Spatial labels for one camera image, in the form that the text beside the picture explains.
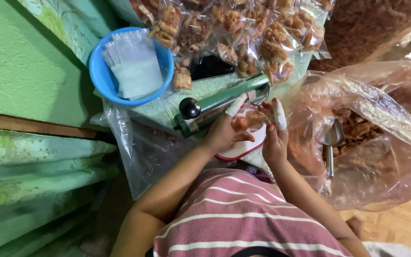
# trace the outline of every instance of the metal scoop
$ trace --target metal scoop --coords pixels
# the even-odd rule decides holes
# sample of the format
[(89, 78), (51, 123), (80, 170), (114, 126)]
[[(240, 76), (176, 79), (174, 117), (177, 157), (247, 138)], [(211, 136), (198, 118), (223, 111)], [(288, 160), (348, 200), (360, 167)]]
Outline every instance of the metal scoop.
[(345, 140), (342, 125), (338, 119), (334, 120), (331, 129), (321, 139), (321, 142), (326, 147), (326, 164), (328, 168), (328, 177), (334, 177), (334, 155), (333, 147), (339, 146)]

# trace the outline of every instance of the black phone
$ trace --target black phone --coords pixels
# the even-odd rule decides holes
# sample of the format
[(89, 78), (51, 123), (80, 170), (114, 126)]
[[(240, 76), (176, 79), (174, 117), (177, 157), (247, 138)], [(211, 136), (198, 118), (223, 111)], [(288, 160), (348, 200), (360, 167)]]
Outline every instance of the black phone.
[(197, 61), (193, 60), (190, 67), (191, 80), (195, 81), (222, 76), (234, 73), (234, 70), (232, 64), (222, 61), (217, 56), (204, 56), (200, 57)]

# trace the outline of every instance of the hand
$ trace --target hand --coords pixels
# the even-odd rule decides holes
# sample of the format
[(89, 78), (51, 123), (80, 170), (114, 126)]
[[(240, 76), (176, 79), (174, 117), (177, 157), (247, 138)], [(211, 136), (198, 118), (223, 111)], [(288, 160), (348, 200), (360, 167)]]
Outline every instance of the hand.
[(212, 155), (230, 149), (236, 142), (254, 142), (254, 137), (249, 133), (237, 133), (232, 129), (232, 118), (230, 115), (222, 112), (202, 142), (202, 145), (209, 149)]
[[(272, 105), (263, 102), (258, 106), (258, 110), (264, 113), (269, 119), (274, 119), (274, 122), (278, 122), (274, 117), (274, 108), (277, 108), (278, 99), (272, 100)], [(263, 145), (263, 158), (269, 166), (279, 165), (286, 161), (286, 150), (288, 145), (288, 130), (277, 130), (276, 126), (271, 124), (266, 127), (266, 138)]]

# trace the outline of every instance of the striped shirt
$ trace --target striped shirt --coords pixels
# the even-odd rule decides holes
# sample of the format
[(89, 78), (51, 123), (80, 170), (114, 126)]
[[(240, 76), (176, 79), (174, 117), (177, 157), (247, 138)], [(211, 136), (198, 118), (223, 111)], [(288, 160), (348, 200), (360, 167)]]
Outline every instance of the striped shirt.
[(351, 256), (269, 184), (233, 169), (199, 174), (175, 219), (155, 237), (153, 256), (231, 257), (249, 247), (290, 257)]

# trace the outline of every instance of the person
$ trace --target person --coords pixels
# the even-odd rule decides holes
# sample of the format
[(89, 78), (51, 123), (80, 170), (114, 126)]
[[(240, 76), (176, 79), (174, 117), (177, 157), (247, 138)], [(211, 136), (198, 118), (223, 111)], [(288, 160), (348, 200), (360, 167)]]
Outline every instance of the person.
[[(274, 108), (258, 107), (266, 114)], [(281, 193), (241, 170), (202, 171), (214, 155), (248, 139), (233, 130), (232, 118), (220, 114), (205, 140), (136, 201), (111, 257), (370, 256), (287, 161), (286, 125), (268, 125), (262, 149)]]

